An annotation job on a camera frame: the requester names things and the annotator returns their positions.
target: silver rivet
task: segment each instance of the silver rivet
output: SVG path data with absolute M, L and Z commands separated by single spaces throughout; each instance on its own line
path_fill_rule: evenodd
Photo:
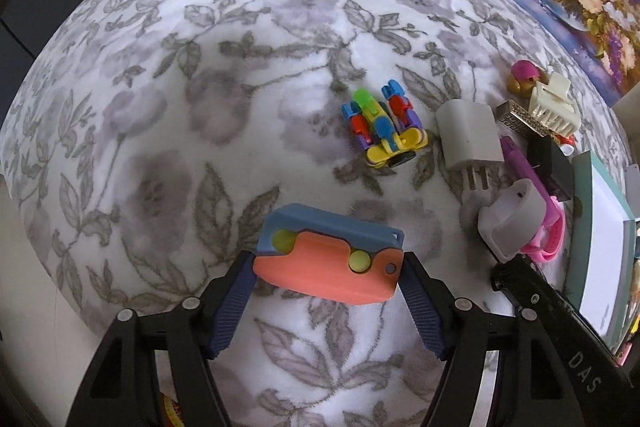
M 520 314 L 522 315 L 522 318 L 525 319 L 526 321 L 534 321 L 538 318 L 538 314 L 533 311 L 531 308 L 524 308 Z
M 474 305 L 469 299 L 456 299 L 456 308 L 460 311 L 468 312 Z
M 194 310 L 200 305 L 200 299 L 197 297 L 187 297 L 182 301 L 182 307 L 185 310 Z
M 129 309 L 122 310 L 118 313 L 118 320 L 120 322 L 127 322 L 131 317 L 133 317 L 133 311 Z

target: pink ball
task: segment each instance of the pink ball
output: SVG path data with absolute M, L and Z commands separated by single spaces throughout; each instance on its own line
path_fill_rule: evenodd
M 518 60 L 511 67 L 511 74 L 518 82 L 524 82 L 535 76 L 540 76 L 540 70 L 528 60 Z

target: ribbed blue pad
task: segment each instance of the ribbed blue pad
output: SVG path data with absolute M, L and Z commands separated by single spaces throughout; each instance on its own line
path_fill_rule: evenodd
M 420 284 L 418 276 L 407 261 L 402 263 L 398 284 L 424 347 L 433 351 L 440 360 L 444 360 L 445 344 L 442 336 L 442 320 L 429 295 Z
M 242 312 L 244 312 L 251 292 L 254 290 L 257 280 L 254 273 L 254 259 L 255 257 L 252 255 L 245 261 L 213 319 L 213 337 L 209 343 L 213 357 L 218 356 L 220 351 L 229 347 L 231 339 L 236 333 L 240 317 L 242 317 Z

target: blue plastic part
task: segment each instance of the blue plastic part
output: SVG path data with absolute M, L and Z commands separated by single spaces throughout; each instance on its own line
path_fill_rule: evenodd
M 273 248 L 272 238 L 276 230 L 312 230 L 343 239 L 351 248 L 369 253 L 378 253 L 385 248 L 402 249 L 404 241 L 402 230 L 293 203 L 275 210 L 266 217 L 256 255 L 282 255 Z
M 402 86 L 397 80 L 390 80 L 386 86 L 382 86 L 382 95 L 385 97 L 385 100 L 390 99 L 395 94 L 404 96 L 404 89 L 402 89 Z
M 349 121 L 352 116 L 362 114 L 360 106 L 355 102 L 343 103 L 341 107 L 342 115 L 347 119 L 347 121 Z
M 402 271 L 398 285 L 406 305 L 414 319 L 424 347 L 433 351 L 440 360 L 444 360 L 445 343 L 442 335 L 442 319 L 411 265 L 402 261 Z
M 254 259 L 255 255 L 251 255 L 244 262 L 213 318 L 213 336 L 209 341 L 211 358 L 215 358 L 220 351 L 229 347 L 236 333 L 242 312 L 257 280 L 254 273 Z
M 373 121 L 373 129 L 381 140 L 387 140 L 393 152 L 398 150 L 394 140 L 396 126 L 388 116 L 379 116 Z

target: purple pen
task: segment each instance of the purple pen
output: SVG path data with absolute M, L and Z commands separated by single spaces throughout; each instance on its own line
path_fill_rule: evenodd
M 540 178 L 533 170 L 533 167 L 529 164 L 522 151 L 515 144 L 515 142 L 509 136 L 502 136 L 500 138 L 500 146 L 502 147 L 502 155 L 504 156 L 504 162 L 509 166 L 511 171 L 516 175 L 518 179 L 528 178 L 533 182 L 535 187 L 540 192 L 540 195 L 546 203 L 545 220 L 542 222 L 542 226 L 545 228 L 550 227 L 560 217 L 558 209 L 551 200 L 551 196 L 546 191 L 545 185 L 542 184 Z

